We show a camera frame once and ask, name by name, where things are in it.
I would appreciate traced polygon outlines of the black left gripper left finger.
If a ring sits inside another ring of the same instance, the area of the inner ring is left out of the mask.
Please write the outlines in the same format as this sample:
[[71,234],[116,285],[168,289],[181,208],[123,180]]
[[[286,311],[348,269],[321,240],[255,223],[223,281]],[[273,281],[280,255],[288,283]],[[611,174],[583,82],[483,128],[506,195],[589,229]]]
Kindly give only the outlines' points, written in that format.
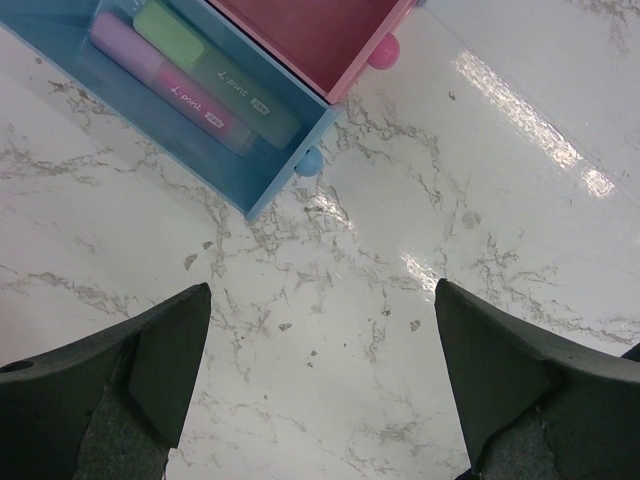
[[1,369],[4,479],[160,479],[184,428],[211,315],[201,283]]

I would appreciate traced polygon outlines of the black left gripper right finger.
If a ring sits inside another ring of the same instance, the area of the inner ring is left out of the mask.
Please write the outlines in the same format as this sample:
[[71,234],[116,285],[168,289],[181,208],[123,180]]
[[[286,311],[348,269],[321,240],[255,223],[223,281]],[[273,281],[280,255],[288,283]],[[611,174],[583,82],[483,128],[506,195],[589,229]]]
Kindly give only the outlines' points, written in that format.
[[639,349],[606,354],[437,283],[464,479],[636,479]]

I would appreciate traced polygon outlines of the pink plastic bin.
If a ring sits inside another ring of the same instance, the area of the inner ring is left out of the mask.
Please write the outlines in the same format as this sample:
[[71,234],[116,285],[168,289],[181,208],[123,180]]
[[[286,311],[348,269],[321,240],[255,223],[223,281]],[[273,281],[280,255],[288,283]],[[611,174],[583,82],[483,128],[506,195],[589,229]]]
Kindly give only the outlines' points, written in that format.
[[220,0],[211,5],[335,104],[371,67],[392,68],[411,0]]

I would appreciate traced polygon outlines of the pink highlighter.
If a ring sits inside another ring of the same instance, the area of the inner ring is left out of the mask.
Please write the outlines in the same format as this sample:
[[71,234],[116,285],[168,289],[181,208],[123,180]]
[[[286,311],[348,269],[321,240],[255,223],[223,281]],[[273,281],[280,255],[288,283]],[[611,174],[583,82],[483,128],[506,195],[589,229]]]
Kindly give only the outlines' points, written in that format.
[[257,134],[223,103],[166,58],[115,14],[96,16],[89,39],[130,75],[236,155],[248,152]]

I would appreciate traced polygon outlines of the blue plastic bin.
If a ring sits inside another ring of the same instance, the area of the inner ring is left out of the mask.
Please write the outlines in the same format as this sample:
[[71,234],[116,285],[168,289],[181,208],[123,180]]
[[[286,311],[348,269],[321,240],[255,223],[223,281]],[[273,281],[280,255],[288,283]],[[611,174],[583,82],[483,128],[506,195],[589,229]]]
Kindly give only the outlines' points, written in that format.
[[204,1],[5,1],[1,23],[247,219],[322,168],[339,107]]

